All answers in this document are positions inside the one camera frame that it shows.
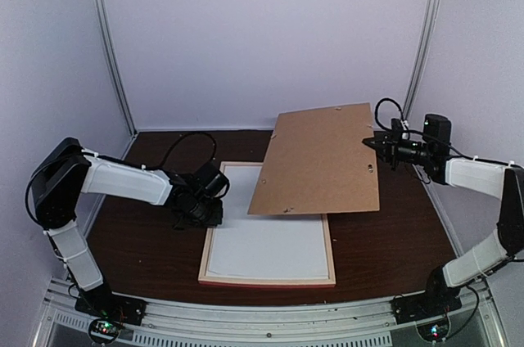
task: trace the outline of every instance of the robotic arm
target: robotic arm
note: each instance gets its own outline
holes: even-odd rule
[[[228,187],[228,179],[211,163],[205,163],[195,173],[151,170],[98,155],[82,148],[78,140],[67,138],[34,172],[26,191],[26,206],[30,189],[34,198],[34,220],[44,229],[79,289],[75,308],[139,325],[145,301],[112,293],[79,231],[75,206],[80,193],[107,194],[169,206],[190,225],[213,227],[222,222],[222,201],[217,195],[224,188],[227,192]]]
[[[422,135],[421,142],[405,134]],[[466,156],[451,156],[451,122],[444,116],[426,115],[423,133],[405,130],[399,119],[391,130],[364,139],[377,157],[391,164],[420,165],[434,182],[464,187],[501,201],[495,230],[466,254],[433,270],[426,290],[417,295],[395,298],[392,307],[398,323],[441,315],[461,307],[462,287],[477,277],[487,277],[514,259],[524,249],[524,169],[514,163],[501,164]]]

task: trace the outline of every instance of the white arm segment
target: white arm segment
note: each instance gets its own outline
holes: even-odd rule
[[[455,158],[446,163],[445,181],[450,186],[464,187],[501,200],[507,167]],[[475,277],[486,275],[486,272],[507,258],[506,250],[500,245],[498,230],[495,229],[484,241],[444,266],[445,282],[449,287],[461,286]]]
[[[82,193],[101,193],[163,205],[171,193],[168,176],[161,170],[135,169],[124,164],[84,156],[91,167]]]
[[[97,266],[84,235],[74,220],[62,228],[44,231],[49,235],[61,254],[61,260],[84,291],[92,290],[103,283],[102,272]]]

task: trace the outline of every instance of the ventilation grille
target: ventilation grille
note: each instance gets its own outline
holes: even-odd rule
[[[221,344],[221,343],[205,343],[195,341],[181,341],[180,339],[169,336],[150,336],[135,332],[133,336],[133,344],[146,347],[247,347],[262,345],[261,343],[250,344]],[[318,344],[300,344],[300,345],[284,345],[275,343],[278,347],[392,347],[391,335],[389,332],[382,332],[372,336],[351,337],[349,339],[338,341],[337,343],[318,343]]]
[[[87,321],[68,313],[56,313],[55,322],[66,327],[78,329],[79,331],[86,331],[88,329]]]

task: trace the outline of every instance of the white paper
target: white paper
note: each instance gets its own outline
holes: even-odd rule
[[[260,169],[226,166],[231,188],[224,197],[224,219],[214,232],[206,274],[262,280],[328,279],[320,215],[247,214]]]

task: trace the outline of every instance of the white wall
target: white wall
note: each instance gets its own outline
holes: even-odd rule
[[[42,229],[25,215],[32,171],[64,137],[121,155],[129,141],[93,0],[0,0],[0,344],[28,343],[50,276]],[[94,197],[79,207],[85,223]]]
[[[452,143],[468,155],[524,163],[524,0],[442,0],[412,126],[425,113],[447,115]],[[464,250],[486,237],[499,203],[466,190],[438,187]],[[490,279],[512,346],[522,345],[524,266]]]
[[[426,0],[106,5],[139,128],[272,128],[287,110],[402,100]]]

